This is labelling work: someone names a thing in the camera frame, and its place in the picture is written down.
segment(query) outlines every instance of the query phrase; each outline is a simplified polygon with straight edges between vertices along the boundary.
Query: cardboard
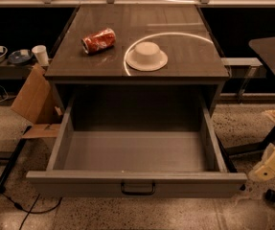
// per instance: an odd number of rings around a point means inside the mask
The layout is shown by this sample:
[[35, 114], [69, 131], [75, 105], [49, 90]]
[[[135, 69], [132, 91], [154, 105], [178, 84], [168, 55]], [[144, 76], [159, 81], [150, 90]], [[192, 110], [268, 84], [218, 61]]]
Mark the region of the cardboard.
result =
[[11, 105], [11, 110], [34, 124], [23, 138], [57, 137], [60, 125], [55, 124], [60, 123], [61, 116], [44, 74], [45, 70], [36, 64]]

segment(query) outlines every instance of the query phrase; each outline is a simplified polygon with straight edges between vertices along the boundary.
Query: paper cup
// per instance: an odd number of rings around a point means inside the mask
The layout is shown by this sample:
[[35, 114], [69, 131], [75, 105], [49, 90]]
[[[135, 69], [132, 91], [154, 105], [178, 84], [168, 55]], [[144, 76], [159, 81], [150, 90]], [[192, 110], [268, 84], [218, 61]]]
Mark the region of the paper cup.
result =
[[48, 66], [49, 58], [47, 53], [47, 48], [44, 45], [34, 46], [32, 52], [35, 58], [38, 60], [39, 65]]

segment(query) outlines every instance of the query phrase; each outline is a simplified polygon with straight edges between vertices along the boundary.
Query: soda can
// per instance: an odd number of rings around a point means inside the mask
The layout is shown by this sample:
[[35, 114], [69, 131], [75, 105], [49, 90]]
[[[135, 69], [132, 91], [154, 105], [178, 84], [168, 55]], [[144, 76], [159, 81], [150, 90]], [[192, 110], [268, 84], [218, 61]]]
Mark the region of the soda can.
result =
[[115, 41], [115, 32], [110, 28], [106, 28], [99, 32], [87, 35], [81, 40], [81, 44], [88, 55], [93, 55], [99, 51], [112, 47]]

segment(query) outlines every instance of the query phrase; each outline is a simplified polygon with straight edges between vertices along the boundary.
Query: gray cabinet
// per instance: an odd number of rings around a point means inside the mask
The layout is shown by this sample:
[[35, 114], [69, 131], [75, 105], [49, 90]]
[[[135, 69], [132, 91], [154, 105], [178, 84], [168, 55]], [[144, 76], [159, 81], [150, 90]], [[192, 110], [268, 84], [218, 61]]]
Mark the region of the gray cabinet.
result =
[[[233, 195], [246, 175], [227, 171], [211, 121], [228, 74], [196, 8], [112, 6], [81, 6], [48, 69], [65, 114], [46, 171], [28, 179], [50, 196]], [[110, 8], [118, 17], [105, 14]], [[95, 22], [114, 22], [118, 40], [90, 57], [76, 42]], [[169, 57], [159, 71], [124, 63], [128, 42], [143, 36]]]

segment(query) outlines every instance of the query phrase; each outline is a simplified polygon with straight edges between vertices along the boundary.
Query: speckled floor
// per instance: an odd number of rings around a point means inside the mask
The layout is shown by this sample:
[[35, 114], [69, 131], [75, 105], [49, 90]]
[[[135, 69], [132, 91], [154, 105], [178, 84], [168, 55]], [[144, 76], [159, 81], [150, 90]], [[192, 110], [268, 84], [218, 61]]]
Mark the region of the speckled floor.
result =
[[[226, 148], [261, 141], [273, 127], [261, 112], [274, 108], [275, 104], [219, 104], [213, 116], [216, 133]], [[0, 150], [13, 150], [28, 124], [8, 106], [0, 106]], [[5, 195], [27, 210], [38, 193], [25, 175], [28, 170], [44, 170], [50, 152], [40, 139], [27, 141], [6, 183]], [[261, 156], [232, 159], [240, 172], [248, 173]], [[52, 212], [30, 214], [22, 229], [275, 229], [275, 204], [264, 200], [268, 188], [275, 190], [275, 178], [247, 181], [244, 192], [226, 199], [65, 197]], [[58, 198], [40, 197], [34, 211], [57, 203]], [[25, 216], [0, 195], [0, 229], [19, 229]]]

